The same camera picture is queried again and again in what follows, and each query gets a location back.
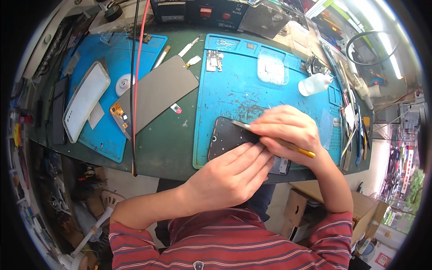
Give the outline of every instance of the sign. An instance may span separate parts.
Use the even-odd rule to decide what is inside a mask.
[[[378,257],[376,258],[375,262],[379,265],[381,265],[384,268],[387,268],[387,266],[390,264],[391,262],[391,258],[387,255],[385,255],[384,253],[380,252],[380,254],[378,254]]]
[[[405,194],[405,192],[407,191],[408,188],[408,180],[410,179],[410,175],[411,175],[411,167],[413,166],[413,156],[414,156],[414,150],[408,150],[408,160],[407,160],[407,165],[406,165],[406,169],[405,169],[405,176],[403,177],[403,186],[402,186],[402,190],[400,191],[401,193]]]

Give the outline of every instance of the plastic bottle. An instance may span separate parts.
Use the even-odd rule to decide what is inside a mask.
[[[317,73],[299,82],[300,94],[307,97],[321,91],[327,90],[328,85],[333,81],[329,74]]]

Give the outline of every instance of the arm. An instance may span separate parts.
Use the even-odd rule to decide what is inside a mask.
[[[349,185],[327,150],[321,146],[318,128],[312,118],[292,106],[278,106],[265,111],[252,122],[251,129],[262,136],[261,142],[274,155],[305,165],[313,171],[327,210],[333,213],[353,212]],[[292,142],[300,148],[313,151],[316,156],[309,158],[280,145],[271,137]]]
[[[177,188],[120,202],[110,223],[142,230],[160,220],[239,205],[252,197],[272,165],[263,144],[245,143],[208,162]]]

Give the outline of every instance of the yellow handle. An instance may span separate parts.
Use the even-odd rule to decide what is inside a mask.
[[[285,146],[286,148],[290,148],[291,150],[297,151],[297,152],[299,152],[299,153],[301,153],[301,154],[303,154],[305,156],[310,157],[311,159],[313,159],[315,157],[315,153],[314,152],[301,149],[297,145],[295,145],[293,143],[290,143],[290,142],[287,142],[287,141],[285,141],[283,139],[280,139],[280,138],[273,138],[273,139],[275,141],[277,141],[278,143],[280,143],[281,145]]]

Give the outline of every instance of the phone repair workbench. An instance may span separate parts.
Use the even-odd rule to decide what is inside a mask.
[[[182,58],[186,63],[194,56],[200,56],[202,61],[189,67],[200,85],[180,100],[175,101],[181,110],[176,109],[176,112],[174,108],[166,107],[163,113],[136,134],[135,157],[138,174],[186,181],[197,171],[196,168],[200,168],[206,162],[210,135],[218,116],[248,123],[258,117],[263,110],[282,104],[300,109],[317,122],[321,140],[323,141],[324,137],[326,141],[322,143],[328,144],[327,149],[333,161],[340,166],[341,148],[343,148],[341,127],[334,124],[334,119],[340,117],[340,86],[337,80],[333,80],[327,91],[308,97],[302,96],[297,85],[308,75],[300,69],[302,63],[300,59],[289,53],[291,51],[289,47],[254,34],[228,32],[218,27],[202,25],[146,25],[146,33],[154,36],[152,38],[154,43],[149,43],[154,46],[151,48],[143,46],[142,48],[144,58],[141,58],[138,80],[151,70],[153,63],[159,57],[159,52],[166,45],[170,45],[171,50],[167,53],[164,62],[179,54],[188,43],[200,35],[202,35],[201,38]],[[106,53],[86,51],[90,45],[86,47],[85,44],[89,44],[92,38],[91,35],[86,37],[84,41],[86,39],[89,41],[83,42],[77,48],[81,59],[70,77],[70,84],[77,85],[90,65],[105,56],[111,84],[99,99],[99,104],[103,109],[99,122],[94,128],[91,128],[86,122],[76,143],[71,143],[65,137],[65,144],[53,144],[52,121],[49,121],[46,126],[30,128],[29,137],[67,156],[130,172],[131,141],[127,140],[109,112],[110,106],[118,99],[115,94],[117,80],[120,76],[130,72],[130,51],[127,47],[121,47],[124,46],[121,42],[112,48],[107,47]],[[219,40],[227,42],[219,45],[220,42],[216,43]],[[257,59],[259,59],[260,51],[263,50],[277,53],[281,61],[286,64],[289,69],[287,84],[274,86],[262,83],[258,79],[257,65],[259,64],[257,61],[259,60]],[[71,51],[63,63],[57,63],[58,66],[66,68]],[[223,54],[221,55],[223,57],[221,71],[218,70],[218,67],[215,67],[215,71],[206,68],[206,62],[209,61],[208,51],[218,51]],[[79,65],[87,67],[79,70]],[[169,80],[169,78],[170,74],[167,73],[166,79]],[[53,87],[57,80],[58,78],[51,78],[51,81],[46,82],[44,90],[39,89],[42,100],[49,98],[49,91],[46,89]],[[73,91],[69,89],[66,105]],[[364,108],[362,116],[371,117],[372,113],[366,110],[364,101],[358,98],[356,92],[355,95],[360,107]],[[356,149],[357,145],[357,141],[353,140],[353,149]],[[370,157],[371,151],[368,151],[366,160],[362,158],[358,166],[355,164],[356,159],[352,158],[349,170],[344,173],[350,174],[369,169]],[[280,183],[312,179],[315,179],[315,176],[309,169],[291,164],[287,175],[269,174],[267,182]]]

